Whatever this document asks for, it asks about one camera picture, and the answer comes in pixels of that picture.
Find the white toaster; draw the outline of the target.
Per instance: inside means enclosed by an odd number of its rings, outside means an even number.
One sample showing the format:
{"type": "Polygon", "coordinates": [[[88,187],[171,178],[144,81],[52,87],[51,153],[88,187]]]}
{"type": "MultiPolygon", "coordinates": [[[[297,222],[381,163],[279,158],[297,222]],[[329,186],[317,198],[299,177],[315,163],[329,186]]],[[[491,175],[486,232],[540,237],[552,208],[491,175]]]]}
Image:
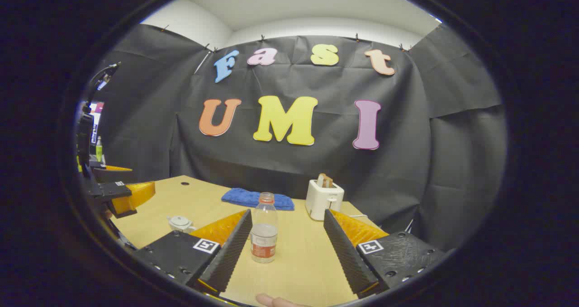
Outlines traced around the white toaster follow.
{"type": "Polygon", "coordinates": [[[345,191],[337,184],[330,188],[320,187],[316,179],[308,183],[305,208],[310,218],[315,221],[324,221],[325,210],[341,211],[345,191]]]}

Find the computer monitor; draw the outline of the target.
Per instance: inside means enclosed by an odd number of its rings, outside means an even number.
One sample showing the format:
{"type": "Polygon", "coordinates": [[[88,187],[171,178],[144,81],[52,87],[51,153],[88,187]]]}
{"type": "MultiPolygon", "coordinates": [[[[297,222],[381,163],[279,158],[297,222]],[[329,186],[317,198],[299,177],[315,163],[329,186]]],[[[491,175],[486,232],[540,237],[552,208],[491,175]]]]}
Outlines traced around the computer monitor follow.
{"type": "Polygon", "coordinates": [[[103,101],[96,101],[90,105],[90,115],[93,116],[93,128],[91,133],[91,144],[97,144],[99,120],[103,113],[105,103],[103,101]]]}

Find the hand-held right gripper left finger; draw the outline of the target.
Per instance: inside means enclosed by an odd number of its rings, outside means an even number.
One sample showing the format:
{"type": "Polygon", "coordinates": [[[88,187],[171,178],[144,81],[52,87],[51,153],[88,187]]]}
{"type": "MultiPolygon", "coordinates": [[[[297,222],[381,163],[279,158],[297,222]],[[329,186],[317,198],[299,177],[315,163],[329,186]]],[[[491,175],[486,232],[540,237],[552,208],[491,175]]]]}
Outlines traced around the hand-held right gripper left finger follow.
{"type": "Polygon", "coordinates": [[[171,231],[134,257],[173,282],[218,296],[226,291],[252,225],[252,211],[242,210],[192,233],[171,231]]]}

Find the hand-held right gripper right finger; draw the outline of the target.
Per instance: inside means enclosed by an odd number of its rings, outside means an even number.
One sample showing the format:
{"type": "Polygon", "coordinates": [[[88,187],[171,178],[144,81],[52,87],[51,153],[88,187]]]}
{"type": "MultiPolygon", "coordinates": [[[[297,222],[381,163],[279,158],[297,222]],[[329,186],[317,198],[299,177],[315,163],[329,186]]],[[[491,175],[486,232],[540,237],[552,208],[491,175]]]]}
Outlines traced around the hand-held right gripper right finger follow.
{"type": "Polygon", "coordinates": [[[407,231],[388,234],[331,209],[325,210],[324,229],[359,299],[400,286],[450,254],[407,231]]]}

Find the clear plastic water bottle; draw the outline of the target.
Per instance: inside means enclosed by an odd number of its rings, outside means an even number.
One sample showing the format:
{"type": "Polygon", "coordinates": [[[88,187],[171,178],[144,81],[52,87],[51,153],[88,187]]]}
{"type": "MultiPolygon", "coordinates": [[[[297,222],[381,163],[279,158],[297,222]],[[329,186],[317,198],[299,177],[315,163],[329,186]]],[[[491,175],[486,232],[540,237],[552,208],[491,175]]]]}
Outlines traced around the clear plastic water bottle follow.
{"type": "Polygon", "coordinates": [[[259,263],[275,259],[278,220],[274,203],[274,195],[263,192],[259,195],[258,206],[252,211],[251,252],[252,259],[259,263]]]}

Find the white ceramic teacup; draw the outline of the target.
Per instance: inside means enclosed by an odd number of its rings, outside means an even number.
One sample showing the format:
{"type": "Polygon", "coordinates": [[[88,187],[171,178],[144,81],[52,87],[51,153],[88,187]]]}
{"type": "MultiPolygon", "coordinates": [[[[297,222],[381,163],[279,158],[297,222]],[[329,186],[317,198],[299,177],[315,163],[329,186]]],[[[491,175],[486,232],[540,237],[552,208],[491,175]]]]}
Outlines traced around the white ceramic teacup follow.
{"type": "Polygon", "coordinates": [[[196,230],[196,227],[194,227],[194,223],[193,223],[191,220],[190,220],[190,221],[191,221],[190,224],[188,224],[188,225],[186,225],[186,226],[184,226],[184,227],[179,227],[179,226],[175,226],[174,224],[172,224],[172,223],[170,222],[170,218],[171,218],[171,217],[167,217],[168,225],[169,225],[169,227],[170,227],[172,230],[174,230],[174,231],[181,231],[182,233],[188,233],[188,234],[190,234],[190,233],[192,233],[193,231],[196,230]]]}

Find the blue towel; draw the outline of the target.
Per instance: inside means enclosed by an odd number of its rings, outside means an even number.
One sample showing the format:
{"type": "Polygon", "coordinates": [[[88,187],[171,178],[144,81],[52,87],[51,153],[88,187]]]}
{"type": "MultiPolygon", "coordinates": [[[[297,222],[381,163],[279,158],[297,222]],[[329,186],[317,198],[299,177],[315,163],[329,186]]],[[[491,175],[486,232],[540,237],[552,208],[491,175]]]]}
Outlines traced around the blue towel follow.
{"type": "MultiPolygon", "coordinates": [[[[261,193],[252,192],[242,188],[232,188],[225,192],[221,197],[221,201],[235,205],[256,208],[259,204],[259,197],[261,193]]],[[[292,198],[283,194],[273,194],[274,206],[281,211],[294,211],[295,204],[292,198]]]]}

